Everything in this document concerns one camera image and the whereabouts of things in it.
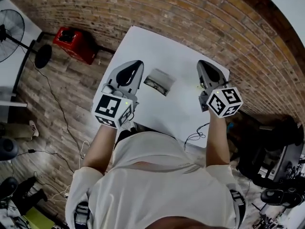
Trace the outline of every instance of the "fan base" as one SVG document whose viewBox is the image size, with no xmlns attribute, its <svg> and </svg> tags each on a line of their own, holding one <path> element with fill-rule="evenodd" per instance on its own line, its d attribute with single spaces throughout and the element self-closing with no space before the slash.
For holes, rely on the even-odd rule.
<svg viewBox="0 0 305 229">
<path fill-rule="evenodd" d="M 35 66 L 37 69 L 42 69 L 47 65 L 52 55 L 52 47 L 50 45 L 43 45 L 35 57 Z"/>
</svg>

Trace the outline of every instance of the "black object on red box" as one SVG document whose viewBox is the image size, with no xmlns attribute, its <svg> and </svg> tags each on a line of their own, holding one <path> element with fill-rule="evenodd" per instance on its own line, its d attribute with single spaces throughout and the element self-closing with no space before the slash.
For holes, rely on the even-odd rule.
<svg viewBox="0 0 305 229">
<path fill-rule="evenodd" d="M 61 27 L 53 43 L 59 45 L 71 57 L 87 64 L 92 64 L 98 52 L 98 46 L 92 36 L 86 31 L 74 28 Z"/>
</svg>

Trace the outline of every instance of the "desk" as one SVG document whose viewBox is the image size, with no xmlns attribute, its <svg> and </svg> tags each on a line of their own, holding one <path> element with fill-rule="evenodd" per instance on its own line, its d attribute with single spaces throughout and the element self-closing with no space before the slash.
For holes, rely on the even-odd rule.
<svg viewBox="0 0 305 229">
<path fill-rule="evenodd" d="M 202 88 L 199 85 L 197 62 L 211 62 L 224 73 L 226 79 L 229 77 L 227 69 L 178 42 L 132 26 L 113 56 L 97 93 L 102 91 L 114 68 L 132 60 L 141 60 L 144 63 L 140 89 L 136 93 L 140 104 L 135 109 L 134 122 L 182 141 L 195 133 L 199 126 L 210 122 L 209 113 L 202 113 L 199 105 L 198 96 Z M 169 74 L 175 80 L 167 96 L 143 83 L 154 68 Z M 96 94 L 93 102 L 98 101 Z M 201 129 L 206 137 L 208 127 L 207 125 Z M 206 147 L 206 140 L 207 138 L 201 138 L 189 143 Z"/>
</svg>

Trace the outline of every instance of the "red box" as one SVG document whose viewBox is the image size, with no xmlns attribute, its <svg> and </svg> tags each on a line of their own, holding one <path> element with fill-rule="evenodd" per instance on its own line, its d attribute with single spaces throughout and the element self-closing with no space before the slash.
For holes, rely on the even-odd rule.
<svg viewBox="0 0 305 229">
<path fill-rule="evenodd" d="M 71 42 L 63 42 L 59 39 L 63 36 L 63 31 L 71 31 L 74 33 Z M 61 27 L 57 32 L 53 43 L 59 45 L 72 58 L 87 64 L 92 64 L 98 52 L 98 46 L 94 43 L 93 39 L 88 35 L 84 35 L 84 32 L 76 29 Z"/>
</svg>

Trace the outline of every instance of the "wooden floor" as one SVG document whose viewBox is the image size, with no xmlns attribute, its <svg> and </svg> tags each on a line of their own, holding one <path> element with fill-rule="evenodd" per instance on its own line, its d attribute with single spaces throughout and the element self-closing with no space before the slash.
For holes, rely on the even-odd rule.
<svg viewBox="0 0 305 229">
<path fill-rule="evenodd" d="M 97 120 L 90 113 L 90 108 L 112 54 L 99 51 L 94 63 L 86 65 L 72 59 L 58 46 L 53 45 L 51 37 L 44 37 L 35 47 L 39 48 L 46 43 L 52 45 L 52 59 L 40 71 L 48 77 L 52 90 L 65 112 L 69 129 L 81 148 L 85 140 L 91 143 L 99 127 Z M 19 153 L 26 152 L 28 149 L 58 152 L 67 159 L 72 170 L 78 169 L 80 155 L 77 145 L 67 132 L 62 112 L 51 95 L 47 80 L 34 69 L 29 60 L 22 72 L 17 92 L 19 98 L 28 103 L 28 110 L 40 132 L 40 136 L 33 138 L 30 142 L 18 140 Z M 71 184 L 73 175 L 65 161 L 58 156 L 38 152 L 16 157 L 12 161 L 12 167 L 9 162 L 1 162 L 2 180 L 12 175 L 12 168 L 14 176 L 19 181 L 33 176 L 36 171 L 41 183 L 49 183 L 60 192 Z M 37 184 L 36 188 L 43 188 L 48 198 L 58 193 L 48 185 Z M 59 195 L 54 199 L 64 200 Z M 64 202 L 42 202 L 41 206 L 64 221 Z"/>
</svg>

